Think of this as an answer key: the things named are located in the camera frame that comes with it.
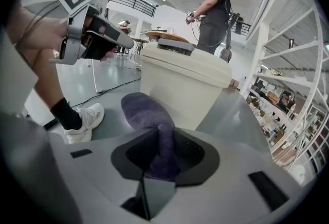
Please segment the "trash can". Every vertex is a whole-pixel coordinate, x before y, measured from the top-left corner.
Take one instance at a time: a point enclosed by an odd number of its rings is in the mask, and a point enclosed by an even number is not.
[[[162,104],[180,128],[195,130],[231,81],[227,62],[198,49],[180,54],[150,42],[142,61],[140,91]]]

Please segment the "shoe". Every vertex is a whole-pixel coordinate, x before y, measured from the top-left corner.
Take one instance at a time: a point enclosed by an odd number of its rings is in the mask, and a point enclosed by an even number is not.
[[[64,129],[69,144],[89,142],[92,139],[92,130],[102,122],[105,111],[101,104],[95,103],[86,109],[77,108],[77,113],[82,119],[81,128],[79,130]]]

